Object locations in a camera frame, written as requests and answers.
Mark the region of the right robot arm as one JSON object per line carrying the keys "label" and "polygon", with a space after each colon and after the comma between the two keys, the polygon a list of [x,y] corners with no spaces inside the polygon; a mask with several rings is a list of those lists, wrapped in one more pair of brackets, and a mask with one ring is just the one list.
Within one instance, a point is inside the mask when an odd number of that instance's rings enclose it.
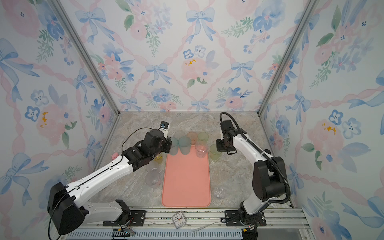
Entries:
{"label": "right robot arm", "polygon": [[263,211],[271,204],[285,204],[291,198],[285,162],[280,157],[263,151],[231,120],[221,120],[218,152],[243,154],[253,167],[252,193],[240,203],[239,218],[245,226],[255,225]]}

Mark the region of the tall teal textured cup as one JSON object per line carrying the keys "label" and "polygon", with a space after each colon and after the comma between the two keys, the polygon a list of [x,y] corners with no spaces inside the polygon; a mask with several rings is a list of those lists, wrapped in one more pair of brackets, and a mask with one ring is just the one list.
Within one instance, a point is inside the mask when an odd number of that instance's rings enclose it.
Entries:
{"label": "tall teal textured cup", "polygon": [[177,138],[171,137],[171,142],[172,142],[172,145],[170,149],[170,155],[175,156],[178,154],[178,151],[179,151],[179,141]]}

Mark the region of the yellow-green textured cup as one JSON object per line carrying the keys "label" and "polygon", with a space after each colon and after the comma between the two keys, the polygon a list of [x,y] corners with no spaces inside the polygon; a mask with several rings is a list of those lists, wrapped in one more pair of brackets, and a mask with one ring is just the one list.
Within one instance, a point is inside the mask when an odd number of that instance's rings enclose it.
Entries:
{"label": "yellow-green textured cup", "polygon": [[210,159],[212,161],[217,161],[218,159],[221,158],[222,152],[219,152],[217,150],[217,145],[216,144],[213,144],[213,145],[210,146],[209,156],[210,156]]}

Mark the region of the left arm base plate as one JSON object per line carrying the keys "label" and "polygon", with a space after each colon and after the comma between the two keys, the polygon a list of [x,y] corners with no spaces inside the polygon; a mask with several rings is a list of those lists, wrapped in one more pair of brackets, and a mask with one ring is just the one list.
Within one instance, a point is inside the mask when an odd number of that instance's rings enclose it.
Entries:
{"label": "left arm base plate", "polygon": [[104,227],[143,227],[146,218],[145,210],[131,210],[123,212],[114,222],[103,221]]}

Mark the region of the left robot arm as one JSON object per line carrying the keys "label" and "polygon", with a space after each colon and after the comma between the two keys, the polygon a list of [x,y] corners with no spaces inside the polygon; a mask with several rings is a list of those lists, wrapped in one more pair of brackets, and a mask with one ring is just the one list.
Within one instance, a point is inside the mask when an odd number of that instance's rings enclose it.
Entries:
{"label": "left robot arm", "polygon": [[89,200],[120,178],[148,165],[160,153],[168,154],[172,145],[168,131],[167,124],[162,122],[158,129],[150,129],[142,141],[123,150],[104,167],[68,185],[61,182],[53,185],[47,206],[49,225],[54,225],[58,235],[63,236],[85,223],[127,223],[131,211],[124,201],[93,204]]}

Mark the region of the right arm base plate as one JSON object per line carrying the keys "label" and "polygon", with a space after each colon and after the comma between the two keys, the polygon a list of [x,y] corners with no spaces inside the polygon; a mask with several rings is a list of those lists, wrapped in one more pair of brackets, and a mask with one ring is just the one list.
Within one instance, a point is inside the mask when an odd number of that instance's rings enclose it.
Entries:
{"label": "right arm base plate", "polygon": [[256,224],[257,227],[266,227],[266,217],[264,213],[257,212],[253,215],[248,215],[244,211],[226,210],[225,216],[221,218],[221,223],[227,227],[252,227]]}

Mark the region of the clear textured cup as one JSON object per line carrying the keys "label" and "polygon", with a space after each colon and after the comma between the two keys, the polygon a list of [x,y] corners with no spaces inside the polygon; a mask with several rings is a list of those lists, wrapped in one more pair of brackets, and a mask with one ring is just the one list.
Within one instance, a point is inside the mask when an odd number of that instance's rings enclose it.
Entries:
{"label": "clear textured cup", "polygon": [[207,142],[197,142],[195,144],[196,155],[199,158],[204,158],[208,152]]}

